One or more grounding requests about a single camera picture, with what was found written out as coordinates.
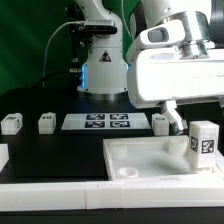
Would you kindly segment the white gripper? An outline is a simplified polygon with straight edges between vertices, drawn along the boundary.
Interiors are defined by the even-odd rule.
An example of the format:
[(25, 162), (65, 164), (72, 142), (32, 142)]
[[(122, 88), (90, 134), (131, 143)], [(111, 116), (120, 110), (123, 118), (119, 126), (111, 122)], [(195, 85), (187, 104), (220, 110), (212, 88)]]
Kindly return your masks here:
[(163, 102), (162, 115), (175, 134), (183, 134), (186, 122), (176, 111), (177, 104), (219, 100), (224, 108), (224, 50), (208, 53), (204, 59), (179, 60), (172, 48), (142, 51), (128, 70), (130, 102), (136, 108), (158, 107)]

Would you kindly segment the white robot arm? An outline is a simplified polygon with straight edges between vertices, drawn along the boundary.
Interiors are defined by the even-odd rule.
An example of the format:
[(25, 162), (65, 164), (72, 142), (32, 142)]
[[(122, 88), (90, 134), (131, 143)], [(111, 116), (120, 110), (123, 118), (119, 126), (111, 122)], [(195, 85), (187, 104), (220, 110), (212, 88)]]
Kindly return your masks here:
[(139, 0), (126, 53), (124, 21), (102, 0), (74, 1), (82, 15), (77, 45), (88, 48), (82, 95), (127, 94), (137, 108), (159, 107), (176, 134), (187, 129), (178, 105), (224, 102), (224, 0)]

